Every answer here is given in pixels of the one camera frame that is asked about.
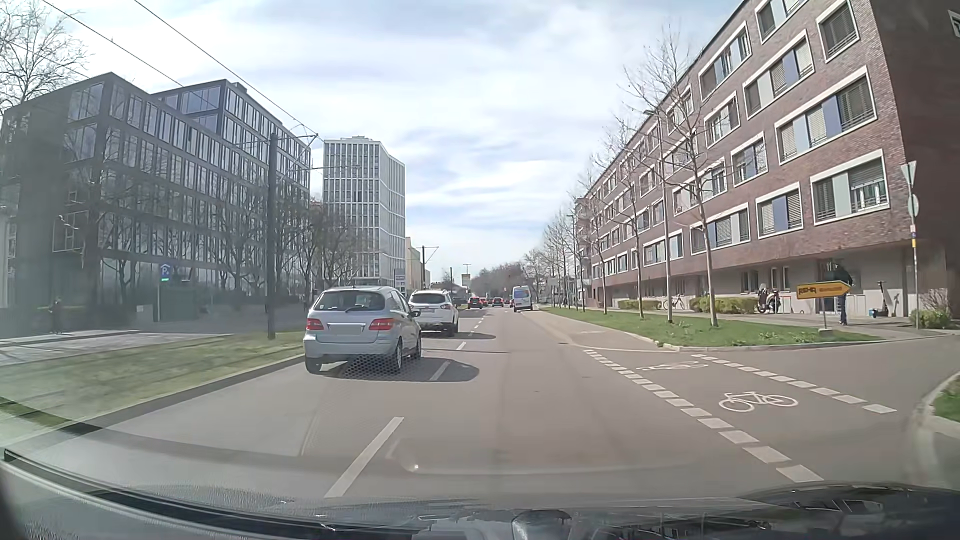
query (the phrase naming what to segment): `yellow arrow sign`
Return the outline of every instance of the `yellow arrow sign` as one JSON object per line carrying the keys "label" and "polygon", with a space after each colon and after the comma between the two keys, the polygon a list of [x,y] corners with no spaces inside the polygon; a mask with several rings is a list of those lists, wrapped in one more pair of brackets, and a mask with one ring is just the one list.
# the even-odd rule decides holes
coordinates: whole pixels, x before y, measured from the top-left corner
{"label": "yellow arrow sign", "polygon": [[850,292],[850,286],[844,282],[816,282],[797,285],[797,300],[811,298],[829,298]]}

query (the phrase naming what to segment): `white suv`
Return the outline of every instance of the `white suv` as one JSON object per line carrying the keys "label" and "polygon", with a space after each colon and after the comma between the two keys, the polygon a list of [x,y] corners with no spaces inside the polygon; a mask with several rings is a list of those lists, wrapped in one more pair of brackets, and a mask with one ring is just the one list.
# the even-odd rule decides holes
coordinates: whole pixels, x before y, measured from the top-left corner
{"label": "white suv", "polygon": [[453,337],[460,331],[460,310],[445,290],[419,290],[410,295],[410,309],[420,312],[417,324],[423,330],[439,330]]}

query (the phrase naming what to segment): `curb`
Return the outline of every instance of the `curb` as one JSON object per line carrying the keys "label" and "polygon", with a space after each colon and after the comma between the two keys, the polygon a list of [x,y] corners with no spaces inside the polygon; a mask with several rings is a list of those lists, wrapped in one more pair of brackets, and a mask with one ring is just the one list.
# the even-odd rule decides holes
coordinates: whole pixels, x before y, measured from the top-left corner
{"label": "curb", "polygon": [[941,335],[918,335],[916,337],[905,337],[903,339],[879,339],[877,341],[824,341],[821,343],[787,343],[783,345],[744,345],[742,347],[694,347],[686,345],[670,345],[664,343],[663,347],[675,347],[682,352],[691,353],[724,352],[724,351],[800,351],[804,349],[829,349],[833,347],[850,347],[853,345],[880,345],[890,343],[900,343],[901,341],[916,341],[918,339],[931,339],[934,337],[944,337]]}
{"label": "curb", "polygon": [[76,341],[78,339],[93,339],[95,337],[114,337],[117,335],[132,335],[135,333],[142,333],[142,332],[143,331],[141,330],[121,330],[121,331],[109,331],[106,333],[98,333],[96,335],[68,335],[66,337],[50,336],[49,338],[38,339],[36,341],[24,341],[22,343],[9,341],[9,339],[16,339],[14,337],[14,338],[0,339],[0,349],[6,348],[6,347],[27,347],[30,345],[38,345],[40,343],[54,343],[57,341]]}
{"label": "curb", "polygon": [[223,390],[224,388],[228,388],[234,384],[239,384],[240,382],[245,382],[247,380],[262,377],[264,375],[269,375],[274,371],[279,371],[283,368],[296,365],[302,360],[303,353],[294,356],[288,356],[286,358],[282,358],[262,366],[257,366],[246,371],[224,375],[219,379],[209,380],[197,386],[154,396],[153,398],[148,398],[147,400],[137,404],[127,405],[78,420],[70,420],[70,423],[51,428],[49,431],[45,431],[40,434],[27,435],[21,439],[14,439],[5,446],[9,447],[13,444],[21,444],[28,441],[31,443],[42,444],[45,439],[54,439],[50,443],[54,444],[59,442],[59,438],[63,433],[69,433],[71,435],[86,435],[94,431],[109,428],[114,424],[119,424],[138,416],[143,416],[144,414],[161,410],[162,408],[166,408],[171,405],[176,405],[194,398],[199,398],[203,395],[216,392],[217,390]]}
{"label": "curb", "polygon": [[954,379],[960,377],[960,371],[947,377],[930,391],[914,409],[907,423],[908,451],[907,476],[910,483],[954,489],[946,480],[940,459],[933,448],[933,434],[938,432],[931,424],[934,420],[943,421],[960,429],[960,423],[933,414],[933,401]]}

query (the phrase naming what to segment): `car wheel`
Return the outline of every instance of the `car wheel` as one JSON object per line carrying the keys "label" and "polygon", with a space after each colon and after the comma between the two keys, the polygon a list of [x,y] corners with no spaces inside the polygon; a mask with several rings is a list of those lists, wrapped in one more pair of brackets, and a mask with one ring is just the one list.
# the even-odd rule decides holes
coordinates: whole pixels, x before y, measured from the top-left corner
{"label": "car wheel", "polygon": [[387,371],[390,373],[400,373],[403,369],[403,346],[401,341],[397,341],[394,353],[387,357]]}
{"label": "car wheel", "polygon": [[307,358],[307,359],[305,359],[305,360],[303,361],[303,363],[306,365],[306,371],[307,371],[307,373],[311,373],[311,374],[313,374],[313,375],[319,375],[320,373],[322,373],[322,371],[321,371],[321,369],[320,369],[321,367],[324,366],[322,362],[319,362],[318,360],[312,360],[312,359],[310,359],[310,358]]}

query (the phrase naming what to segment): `pedestrian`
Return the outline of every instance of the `pedestrian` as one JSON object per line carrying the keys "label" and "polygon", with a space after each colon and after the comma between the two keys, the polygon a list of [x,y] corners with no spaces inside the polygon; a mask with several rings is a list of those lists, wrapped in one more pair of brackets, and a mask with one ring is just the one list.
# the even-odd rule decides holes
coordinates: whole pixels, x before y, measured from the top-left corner
{"label": "pedestrian", "polygon": [[50,310],[50,333],[63,333],[63,301],[58,296],[54,299]]}
{"label": "pedestrian", "polygon": [[[833,266],[833,279],[853,286],[853,276],[839,262]],[[837,296],[837,309],[840,311],[840,324],[847,326],[847,293]]]}

